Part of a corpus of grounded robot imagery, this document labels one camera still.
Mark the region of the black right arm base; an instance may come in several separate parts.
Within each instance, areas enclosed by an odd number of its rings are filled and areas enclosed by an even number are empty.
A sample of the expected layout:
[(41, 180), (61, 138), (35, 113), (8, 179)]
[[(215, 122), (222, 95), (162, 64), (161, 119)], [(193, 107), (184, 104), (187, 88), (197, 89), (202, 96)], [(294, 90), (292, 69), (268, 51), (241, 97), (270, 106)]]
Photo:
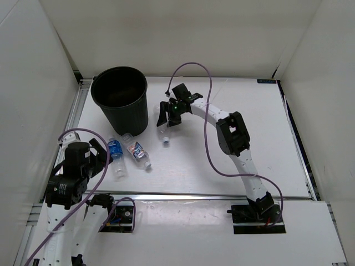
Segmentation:
[(275, 204), (258, 216), (249, 205), (232, 205), (227, 213), (232, 216), (234, 234), (285, 234), (285, 224), (280, 216), (280, 205)]

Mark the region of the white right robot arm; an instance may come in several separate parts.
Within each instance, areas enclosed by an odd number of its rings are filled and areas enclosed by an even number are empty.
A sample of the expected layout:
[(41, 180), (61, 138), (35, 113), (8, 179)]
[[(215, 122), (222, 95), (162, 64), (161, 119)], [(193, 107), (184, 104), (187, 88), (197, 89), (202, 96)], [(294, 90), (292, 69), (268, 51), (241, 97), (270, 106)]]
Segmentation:
[(249, 215), (254, 221), (261, 222), (269, 215), (274, 201), (262, 183), (250, 151), (250, 136), (239, 112), (228, 113), (209, 104), (202, 95), (188, 94), (186, 97), (159, 104), (157, 127), (173, 127), (182, 123), (182, 114), (190, 113), (205, 119), (217, 132), (217, 140), (222, 152), (232, 159), (245, 186)]

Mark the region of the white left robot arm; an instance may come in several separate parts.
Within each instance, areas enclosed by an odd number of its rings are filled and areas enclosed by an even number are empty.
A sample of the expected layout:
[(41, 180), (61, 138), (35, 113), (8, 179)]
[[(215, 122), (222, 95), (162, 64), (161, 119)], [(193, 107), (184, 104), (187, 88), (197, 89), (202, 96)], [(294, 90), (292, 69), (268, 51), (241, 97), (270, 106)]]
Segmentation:
[(96, 140), (64, 138), (64, 159), (55, 167), (46, 188), (48, 236), (42, 265), (84, 265), (84, 254), (100, 223), (116, 216), (109, 195), (86, 196), (91, 178), (106, 172), (112, 160)]

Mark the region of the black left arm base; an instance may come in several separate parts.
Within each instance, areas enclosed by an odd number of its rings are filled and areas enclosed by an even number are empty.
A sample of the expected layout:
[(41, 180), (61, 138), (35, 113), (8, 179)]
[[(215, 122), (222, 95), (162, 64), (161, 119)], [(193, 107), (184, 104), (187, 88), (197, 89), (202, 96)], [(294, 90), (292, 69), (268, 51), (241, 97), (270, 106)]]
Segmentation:
[(136, 224), (136, 204), (132, 198), (115, 201), (99, 232), (133, 233)]

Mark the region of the clear unlabelled plastic bottle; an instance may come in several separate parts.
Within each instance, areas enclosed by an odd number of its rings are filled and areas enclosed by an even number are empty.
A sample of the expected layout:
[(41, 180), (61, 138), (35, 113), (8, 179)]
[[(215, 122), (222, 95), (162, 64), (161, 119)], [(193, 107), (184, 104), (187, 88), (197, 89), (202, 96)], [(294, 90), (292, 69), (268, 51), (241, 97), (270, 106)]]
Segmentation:
[(154, 124), (156, 126), (159, 140), (162, 142), (164, 147), (168, 147), (170, 145), (170, 129), (168, 127), (168, 123), (164, 123), (160, 126), (157, 126), (156, 124), (158, 123), (159, 114), (160, 114), (159, 105), (155, 105), (153, 111), (154, 111)]

